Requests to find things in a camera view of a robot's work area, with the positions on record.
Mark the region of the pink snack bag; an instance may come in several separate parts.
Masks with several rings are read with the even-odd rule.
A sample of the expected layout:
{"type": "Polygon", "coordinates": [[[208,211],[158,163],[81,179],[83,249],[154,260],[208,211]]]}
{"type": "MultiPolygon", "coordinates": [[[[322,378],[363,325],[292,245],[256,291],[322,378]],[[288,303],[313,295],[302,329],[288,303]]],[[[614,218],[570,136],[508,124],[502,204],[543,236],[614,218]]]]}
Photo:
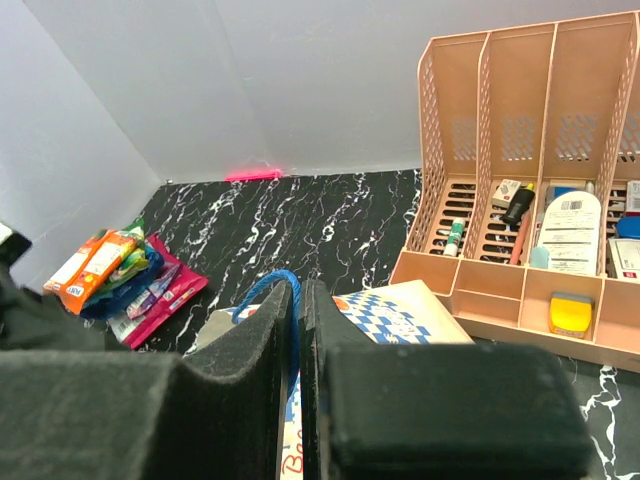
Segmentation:
{"type": "Polygon", "coordinates": [[[206,277],[194,272],[178,260],[156,234],[151,235],[148,240],[150,245],[164,258],[165,265],[163,267],[170,263],[177,263],[182,266],[182,269],[165,294],[146,314],[131,320],[127,317],[125,309],[122,313],[107,320],[107,325],[115,338],[130,349],[137,349],[146,342],[160,326],[198,295],[209,283],[206,277]]]}

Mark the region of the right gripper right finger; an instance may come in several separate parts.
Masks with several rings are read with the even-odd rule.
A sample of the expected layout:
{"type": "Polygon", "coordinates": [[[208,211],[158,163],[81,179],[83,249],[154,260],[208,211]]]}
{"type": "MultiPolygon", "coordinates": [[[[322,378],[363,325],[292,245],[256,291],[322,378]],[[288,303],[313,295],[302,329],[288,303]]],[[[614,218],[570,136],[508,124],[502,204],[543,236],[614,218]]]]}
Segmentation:
{"type": "Polygon", "coordinates": [[[593,446],[548,351],[515,344],[377,344],[324,283],[299,312],[307,479],[580,479],[593,446]]]}

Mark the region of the blue checkered paper bag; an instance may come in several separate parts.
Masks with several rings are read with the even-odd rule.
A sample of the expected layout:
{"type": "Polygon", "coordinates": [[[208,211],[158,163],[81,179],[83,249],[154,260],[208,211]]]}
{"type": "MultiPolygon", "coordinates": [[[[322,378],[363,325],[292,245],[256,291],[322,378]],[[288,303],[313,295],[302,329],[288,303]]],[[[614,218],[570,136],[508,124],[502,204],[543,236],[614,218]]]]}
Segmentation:
{"type": "MultiPolygon", "coordinates": [[[[333,298],[338,310],[377,344],[461,344],[472,339],[426,284],[413,280],[333,298]]],[[[301,386],[295,384],[284,417],[281,479],[302,479],[301,386]]]]}

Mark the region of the green candy pack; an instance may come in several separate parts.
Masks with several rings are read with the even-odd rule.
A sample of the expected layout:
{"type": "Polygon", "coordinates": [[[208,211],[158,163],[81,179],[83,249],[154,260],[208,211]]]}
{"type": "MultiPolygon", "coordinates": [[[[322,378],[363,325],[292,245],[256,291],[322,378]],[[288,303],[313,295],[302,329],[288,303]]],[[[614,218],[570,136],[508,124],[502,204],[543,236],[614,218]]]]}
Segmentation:
{"type": "Polygon", "coordinates": [[[145,250],[144,220],[141,217],[137,218],[134,222],[122,229],[121,233],[135,239],[136,245],[125,255],[119,266],[110,274],[105,283],[98,289],[97,293],[99,295],[106,295],[108,292],[124,285],[149,265],[145,250]]]}

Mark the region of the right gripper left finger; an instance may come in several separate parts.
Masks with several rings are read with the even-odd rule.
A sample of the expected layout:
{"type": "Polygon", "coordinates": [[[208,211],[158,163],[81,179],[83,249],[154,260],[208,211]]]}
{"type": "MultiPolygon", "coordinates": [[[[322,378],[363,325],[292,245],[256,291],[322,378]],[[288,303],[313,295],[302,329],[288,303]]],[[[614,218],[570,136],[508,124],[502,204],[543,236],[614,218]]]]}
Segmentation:
{"type": "Polygon", "coordinates": [[[5,479],[274,479],[293,295],[188,357],[1,349],[5,479]]]}

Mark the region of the blue snack bag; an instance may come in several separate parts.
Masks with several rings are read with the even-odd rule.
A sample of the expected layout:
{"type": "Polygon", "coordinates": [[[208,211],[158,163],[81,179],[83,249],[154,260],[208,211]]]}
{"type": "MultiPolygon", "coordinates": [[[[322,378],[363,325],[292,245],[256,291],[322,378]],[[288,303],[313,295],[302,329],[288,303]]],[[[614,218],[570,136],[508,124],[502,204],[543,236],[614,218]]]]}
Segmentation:
{"type": "Polygon", "coordinates": [[[81,310],[82,318],[106,321],[125,310],[153,282],[165,261],[149,242],[144,252],[148,265],[115,289],[92,296],[81,310]]]}

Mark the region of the orange candy pack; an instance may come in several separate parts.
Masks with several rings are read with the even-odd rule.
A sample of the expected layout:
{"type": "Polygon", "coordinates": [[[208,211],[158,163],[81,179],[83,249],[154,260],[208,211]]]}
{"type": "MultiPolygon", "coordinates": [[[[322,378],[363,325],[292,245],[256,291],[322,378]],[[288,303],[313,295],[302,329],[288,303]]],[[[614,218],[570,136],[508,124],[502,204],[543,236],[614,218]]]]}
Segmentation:
{"type": "Polygon", "coordinates": [[[141,241],[142,236],[134,231],[100,231],[44,283],[44,292],[56,295],[67,310],[79,314],[86,301],[141,241]]]}

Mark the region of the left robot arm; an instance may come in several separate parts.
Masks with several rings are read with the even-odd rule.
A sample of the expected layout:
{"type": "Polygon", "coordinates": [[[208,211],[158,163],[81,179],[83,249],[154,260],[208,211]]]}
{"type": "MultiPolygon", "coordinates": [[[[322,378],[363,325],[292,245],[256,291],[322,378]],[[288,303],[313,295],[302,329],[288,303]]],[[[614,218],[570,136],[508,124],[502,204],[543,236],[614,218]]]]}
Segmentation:
{"type": "Polygon", "coordinates": [[[107,351],[104,334],[81,325],[59,299],[14,282],[10,269],[31,247],[31,241],[1,225],[1,349],[107,351]]]}

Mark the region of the magenta purple candy pack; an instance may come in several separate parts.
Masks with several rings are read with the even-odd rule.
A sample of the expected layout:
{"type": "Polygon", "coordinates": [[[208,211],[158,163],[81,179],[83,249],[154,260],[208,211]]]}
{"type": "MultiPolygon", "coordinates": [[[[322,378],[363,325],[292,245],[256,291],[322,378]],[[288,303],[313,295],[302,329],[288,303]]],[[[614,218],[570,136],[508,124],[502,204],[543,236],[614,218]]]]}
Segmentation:
{"type": "Polygon", "coordinates": [[[126,308],[127,317],[135,320],[146,314],[165,294],[181,269],[182,266],[177,263],[163,267],[160,275],[126,308]]]}

